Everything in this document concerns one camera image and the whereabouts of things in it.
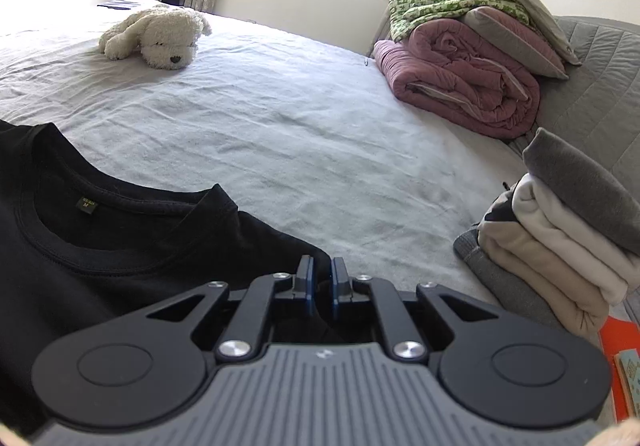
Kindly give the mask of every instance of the folded clothes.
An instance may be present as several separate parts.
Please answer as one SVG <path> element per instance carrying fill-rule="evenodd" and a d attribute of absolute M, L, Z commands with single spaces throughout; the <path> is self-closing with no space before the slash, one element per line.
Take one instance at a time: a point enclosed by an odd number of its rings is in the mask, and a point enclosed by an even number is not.
<path fill-rule="evenodd" d="M 637 289 L 640 286 L 640 256 L 620 248 L 602 233 L 597 232 L 570 207 L 563 204 L 543 181 L 533 175 L 529 177 L 538 206 L 548 221 L 614 270 L 626 281 L 629 291 Z"/>
<path fill-rule="evenodd" d="M 478 245 L 477 229 L 457 237 L 453 249 L 506 310 L 548 327 L 562 328 L 549 304 L 538 293 L 489 259 Z"/>
<path fill-rule="evenodd" d="M 424 23 L 407 42 L 377 42 L 373 55 L 398 99 L 482 135 L 514 139 L 536 117 L 538 82 L 459 21 Z"/>
<path fill-rule="evenodd" d="M 640 256 L 640 204 L 596 161 L 543 128 L 525 166 L 596 231 Z"/>
<path fill-rule="evenodd" d="M 389 0 L 391 39 L 401 41 L 427 21 L 459 18 L 481 6 L 499 9 L 523 25 L 532 26 L 529 15 L 517 0 Z"/>
<path fill-rule="evenodd" d="M 572 269 L 589 282 L 593 283 L 602 292 L 602 296 L 610 305 L 618 305 L 625 299 L 628 284 L 612 270 L 606 263 L 594 256 L 596 253 L 607 255 L 606 251 L 614 249 L 605 249 L 605 242 L 598 241 L 599 233 L 588 226 L 584 228 L 581 224 L 586 225 L 580 217 L 573 215 L 573 218 L 562 208 L 562 204 L 558 201 L 556 207 L 559 209 L 550 209 L 551 198 L 553 193 L 539 179 L 535 179 L 530 174 L 524 175 L 516 185 L 513 191 L 513 212 L 522 226 L 531 233 L 537 241 L 542 243 L 546 248 L 555 252 L 562 258 Z M 572 233 L 579 233 L 583 229 L 581 236 L 591 235 L 593 238 L 588 243 L 595 244 L 594 247 L 586 248 L 581 243 L 575 241 L 564 230 L 554 225 L 547 217 L 546 212 L 550 214 L 561 225 L 564 225 Z M 630 272 L 637 281 L 638 272 L 633 270 L 631 263 L 628 263 Z"/>
<path fill-rule="evenodd" d="M 518 222 L 511 207 L 513 189 L 493 203 L 478 225 L 478 244 L 503 269 L 522 278 L 549 304 L 571 333 L 599 330 L 609 315 L 600 290 L 569 267 Z"/>

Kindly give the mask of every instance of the black t-shirt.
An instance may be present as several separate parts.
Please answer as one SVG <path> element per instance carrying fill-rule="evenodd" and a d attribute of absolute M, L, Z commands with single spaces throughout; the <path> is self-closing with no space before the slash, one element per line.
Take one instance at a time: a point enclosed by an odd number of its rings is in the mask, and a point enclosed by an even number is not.
<path fill-rule="evenodd" d="M 55 339 L 211 280 L 246 288 L 318 248 L 238 211 L 219 185 L 135 186 L 91 166 L 52 124 L 0 121 L 0 421 L 44 421 L 31 365 Z"/>

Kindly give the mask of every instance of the stuffed dog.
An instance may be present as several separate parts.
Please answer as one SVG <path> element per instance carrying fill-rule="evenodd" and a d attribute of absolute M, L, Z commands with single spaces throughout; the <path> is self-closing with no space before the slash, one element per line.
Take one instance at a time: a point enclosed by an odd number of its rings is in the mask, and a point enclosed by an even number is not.
<path fill-rule="evenodd" d="M 177 70 L 191 64 L 198 50 L 196 41 L 202 34 L 211 34 L 204 14 L 160 4 L 111 27 L 100 37 L 98 47 L 110 60 L 128 58 L 140 47 L 149 66 Z"/>

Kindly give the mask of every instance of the folded comforter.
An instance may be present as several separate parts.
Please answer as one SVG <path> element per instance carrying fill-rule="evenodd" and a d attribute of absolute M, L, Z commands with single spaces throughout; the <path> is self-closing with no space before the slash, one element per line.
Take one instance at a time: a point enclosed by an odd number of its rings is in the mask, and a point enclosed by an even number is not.
<path fill-rule="evenodd" d="M 533 27 L 529 15 L 517 0 L 389 0 L 390 33 L 401 41 L 419 25 L 440 18 L 458 18 L 471 9 L 489 6 Z"/>
<path fill-rule="evenodd" d="M 398 99 L 482 135 L 514 139 L 536 117 L 538 82 L 459 21 L 424 23 L 403 43 L 377 42 L 373 55 Z"/>

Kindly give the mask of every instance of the gray folded shirt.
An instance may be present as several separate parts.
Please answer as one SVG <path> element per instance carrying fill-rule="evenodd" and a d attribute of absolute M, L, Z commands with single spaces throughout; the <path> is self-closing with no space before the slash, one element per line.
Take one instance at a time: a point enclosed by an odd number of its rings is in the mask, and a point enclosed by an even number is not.
<path fill-rule="evenodd" d="M 640 204 L 611 173 L 544 128 L 538 128 L 522 157 L 529 173 L 578 216 L 640 256 Z"/>
<path fill-rule="evenodd" d="M 524 318 L 549 327 L 564 329 L 546 301 L 524 280 L 505 271 L 489 259 L 478 245 L 478 230 L 470 229 L 453 243 L 456 254 L 464 260 L 478 280 L 491 291 L 502 307 Z"/>

